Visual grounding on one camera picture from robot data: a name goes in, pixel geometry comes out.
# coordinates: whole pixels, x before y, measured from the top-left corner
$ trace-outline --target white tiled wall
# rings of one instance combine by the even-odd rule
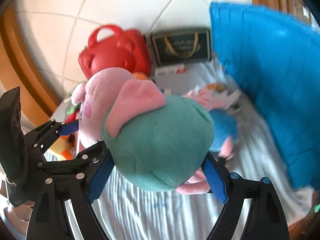
[[[63,98],[85,80],[78,55],[99,25],[115,23],[123,28],[138,28],[145,34],[177,27],[210,27],[210,1],[15,0],[15,4],[32,57],[53,90]],[[106,35],[109,32],[104,31],[98,37]]]

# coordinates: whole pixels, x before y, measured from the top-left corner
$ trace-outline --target bed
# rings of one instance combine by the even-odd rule
[[[161,76],[156,79],[160,88],[171,88],[172,94],[180,95],[212,82],[225,84],[230,91],[236,82],[216,60],[187,66],[184,75]],[[62,121],[65,100],[53,118]],[[286,167],[277,151],[268,125],[254,106],[242,94],[240,112],[235,114],[239,124],[239,152],[227,162],[228,169],[246,179],[260,180],[269,177],[278,192],[288,225],[303,219],[312,205],[311,187],[294,191],[288,180]],[[47,155],[48,160],[55,157]],[[240,239],[249,211],[245,201],[241,219],[233,236]],[[76,239],[82,239],[70,202],[67,211]],[[212,194],[185,196],[176,192],[153,193],[138,189],[116,169],[93,209],[110,239],[206,239],[217,220],[222,204]]]

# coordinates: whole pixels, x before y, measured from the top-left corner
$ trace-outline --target orange toy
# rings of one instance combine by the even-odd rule
[[[150,80],[150,78],[148,78],[148,76],[142,72],[135,72],[133,73],[133,76],[138,80]]]
[[[219,83],[212,83],[212,84],[206,85],[205,88],[207,90],[217,91],[219,93],[221,93],[221,92],[223,92],[223,90],[225,90],[225,88],[222,85],[220,85]]]
[[[61,136],[54,144],[48,149],[48,152],[56,156],[59,161],[72,160],[73,147],[68,141],[69,136]]]

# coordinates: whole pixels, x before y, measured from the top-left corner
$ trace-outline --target blue gripper pad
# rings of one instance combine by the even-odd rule
[[[204,159],[204,163],[201,168],[215,198],[225,204],[228,200],[226,186],[207,157]]]
[[[71,123],[66,123],[62,126],[61,131],[59,133],[60,136],[67,136],[73,134],[74,132],[79,130],[79,120],[75,120]]]
[[[92,204],[96,199],[100,198],[114,166],[115,163],[113,162],[111,154],[109,154],[90,183],[90,194],[88,195],[89,204]]]

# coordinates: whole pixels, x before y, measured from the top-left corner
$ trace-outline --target blue pillow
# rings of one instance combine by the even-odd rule
[[[266,119],[294,188],[320,189],[320,35],[265,7],[211,3],[220,62]]]

